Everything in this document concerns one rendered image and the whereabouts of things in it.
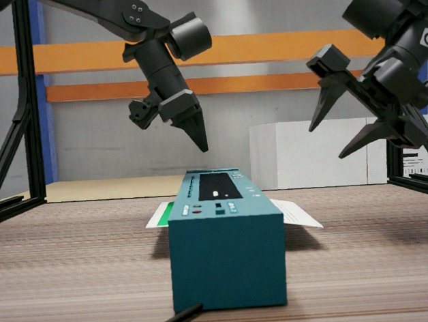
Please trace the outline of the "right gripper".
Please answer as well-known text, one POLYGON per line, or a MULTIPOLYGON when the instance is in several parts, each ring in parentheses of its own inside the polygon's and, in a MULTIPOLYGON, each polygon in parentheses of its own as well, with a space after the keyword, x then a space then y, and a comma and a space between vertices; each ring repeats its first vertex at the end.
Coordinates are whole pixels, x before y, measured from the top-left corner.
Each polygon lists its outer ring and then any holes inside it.
POLYGON ((172 64, 160 69, 151 75, 147 81, 150 88, 154 88, 163 100, 159 103, 158 108, 162 121, 166 123, 171 119, 172 124, 170 126, 184 130, 203 153, 208 151, 202 108, 195 93, 189 89, 177 65, 172 64), (169 100, 167 100, 168 98, 169 100))

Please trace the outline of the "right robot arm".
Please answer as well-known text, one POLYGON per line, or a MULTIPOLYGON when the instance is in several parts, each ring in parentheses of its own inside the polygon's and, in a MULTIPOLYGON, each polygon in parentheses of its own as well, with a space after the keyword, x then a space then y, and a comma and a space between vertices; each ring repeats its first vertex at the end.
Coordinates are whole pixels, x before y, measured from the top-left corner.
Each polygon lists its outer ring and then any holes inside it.
MULTIPOLYGON (((151 11, 143 0, 36 1, 93 20, 128 42, 137 42, 125 43, 123 62, 135 59, 147 80, 160 69, 176 64, 172 56, 187 61, 212 47, 207 26, 194 12, 170 23, 151 11)), ((163 102, 154 88, 147 87, 150 94, 142 102, 133 100, 128 106, 129 119, 141 130, 151 125, 163 102)))

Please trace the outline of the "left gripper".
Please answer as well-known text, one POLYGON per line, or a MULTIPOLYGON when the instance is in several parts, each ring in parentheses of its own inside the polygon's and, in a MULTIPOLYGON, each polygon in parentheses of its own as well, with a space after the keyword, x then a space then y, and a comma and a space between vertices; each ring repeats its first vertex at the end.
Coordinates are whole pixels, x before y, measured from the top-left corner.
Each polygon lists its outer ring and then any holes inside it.
POLYGON ((403 149, 420 149, 427 141, 428 131, 417 120, 411 115, 397 116, 387 107, 390 103, 394 103, 391 100, 394 95, 376 80, 376 77, 369 79, 363 76, 375 61, 385 57, 392 50, 397 50, 401 55, 399 60, 409 69, 414 68, 417 72, 419 71, 417 60, 408 51, 394 45, 384 46, 357 78, 346 69, 351 60, 334 44, 324 45, 306 63, 306 66, 321 78, 318 81, 321 87, 320 95, 309 132, 313 132, 318 127, 346 91, 349 91, 377 117, 374 123, 366 124, 343 148, 338 155, 339 159, 379 139, 387 139, 394 146, 403 149))

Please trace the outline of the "white sheet of paper with printed lines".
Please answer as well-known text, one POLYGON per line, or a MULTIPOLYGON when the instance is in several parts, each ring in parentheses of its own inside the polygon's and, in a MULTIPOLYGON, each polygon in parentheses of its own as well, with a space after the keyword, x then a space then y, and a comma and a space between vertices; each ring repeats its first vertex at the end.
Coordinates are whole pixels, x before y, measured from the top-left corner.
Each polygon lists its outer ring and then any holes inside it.
MULTIPOLYGON (((270 200, 284 212, 284 223, 323 227, 293 202, 270 200)), ((173 205, 174 201, 162 202, 146 228, 168 226, 168 217, 173 205)))

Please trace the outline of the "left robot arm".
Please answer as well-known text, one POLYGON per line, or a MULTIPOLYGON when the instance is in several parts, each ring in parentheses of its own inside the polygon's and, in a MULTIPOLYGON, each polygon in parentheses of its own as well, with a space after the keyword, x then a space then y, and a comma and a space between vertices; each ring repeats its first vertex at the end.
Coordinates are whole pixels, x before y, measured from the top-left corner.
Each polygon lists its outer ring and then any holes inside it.
MULTIPOLYGON (((384 39, 399 24, 401 28, 386 45, 408 51, 419 69, 428 61, 428 0, 352 0, 342 18, 370 40, 384 39)), ((396 50, 375 61, 363 76, 376 77, 394 95, 391 104, 400 102, 405 106, 410 102, 418 110, 425 108, 428 80, 421 82, 414 68, 394 58, 401 58, 396 50)))

